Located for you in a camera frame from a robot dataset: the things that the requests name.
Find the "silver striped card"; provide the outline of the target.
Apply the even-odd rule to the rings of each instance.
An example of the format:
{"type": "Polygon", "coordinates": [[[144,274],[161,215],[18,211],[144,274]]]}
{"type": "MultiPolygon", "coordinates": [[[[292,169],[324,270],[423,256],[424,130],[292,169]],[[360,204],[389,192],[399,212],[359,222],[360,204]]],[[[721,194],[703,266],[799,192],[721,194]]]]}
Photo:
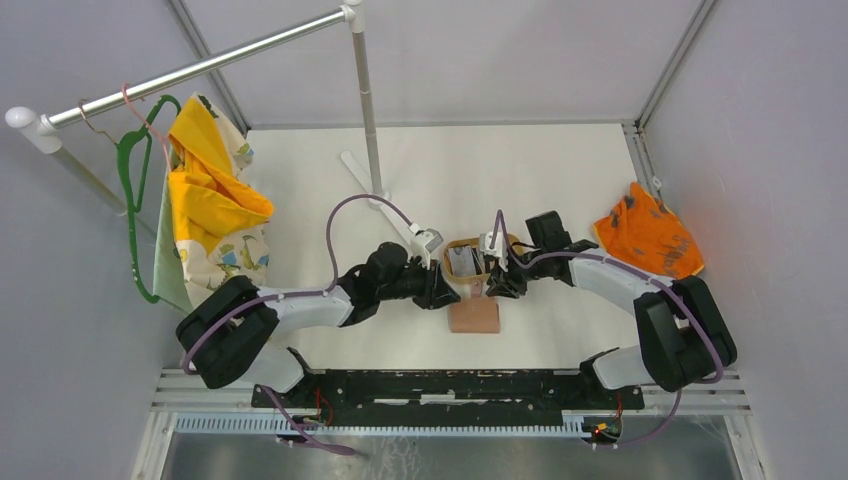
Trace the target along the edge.
{"type": "Polygon", "coordinates": [[[448,249],[448,258],[452,274],[457,278],[478,275],[476,254],[470,245],[454,246],[448,249]]]}

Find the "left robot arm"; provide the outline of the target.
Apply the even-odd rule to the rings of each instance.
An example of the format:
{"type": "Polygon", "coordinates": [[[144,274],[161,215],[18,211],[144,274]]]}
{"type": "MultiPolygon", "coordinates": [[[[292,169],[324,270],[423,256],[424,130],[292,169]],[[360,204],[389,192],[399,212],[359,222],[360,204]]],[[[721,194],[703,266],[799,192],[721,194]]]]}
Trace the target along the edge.
{"type": "Polygon", "coordinates": [[[409,300],[422,310],[459,302],[437,260],[421,261],[385,242],[328,291],[260,288],[247,276],[224,282],[177,326],[185,350],[181,367],[209,389],[245,381],[276,392],[290,407],[314,394],[308,365],[273,337],[312,328],[344,328],[373,317],[386,301],[409,300]]]}

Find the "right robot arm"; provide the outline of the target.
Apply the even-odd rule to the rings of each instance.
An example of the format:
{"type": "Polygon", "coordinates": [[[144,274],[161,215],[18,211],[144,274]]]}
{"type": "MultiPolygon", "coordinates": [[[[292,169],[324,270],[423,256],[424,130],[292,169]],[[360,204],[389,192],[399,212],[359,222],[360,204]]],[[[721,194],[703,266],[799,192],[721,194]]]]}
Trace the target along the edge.
{"type": "Polygon", "coordinates": [[[589,373],[577,382],[585,405],[602,408],[626,386],[653,384],[675,393],[692,384],[714,384],[737,360],[736,344],[701,278],[652,274],[592,241],[574,241],[555,211],[526,225],[531,242],[525,253],[513,247],[501,213],[480,236],[480,252],[494,263],[488,296],[518,299],[530,282],[550,279],[591,292],[635,321],[635,345],[587,360],[589,373]]]}

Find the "tan oval tray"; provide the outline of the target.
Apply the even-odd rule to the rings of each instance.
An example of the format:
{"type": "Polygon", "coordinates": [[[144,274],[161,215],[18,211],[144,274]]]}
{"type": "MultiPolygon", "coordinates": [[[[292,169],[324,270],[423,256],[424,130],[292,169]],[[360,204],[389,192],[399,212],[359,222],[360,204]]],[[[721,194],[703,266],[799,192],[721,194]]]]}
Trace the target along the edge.
{"type": "Polygon", "coordinates": [[[456,284],[468,285],[485,282],[498,266],[505,266],[508,255],[492,255],[490,249],[492,233],[474,238],[448,242],[442,252],[443,272],[447,279],[456,284]]]}

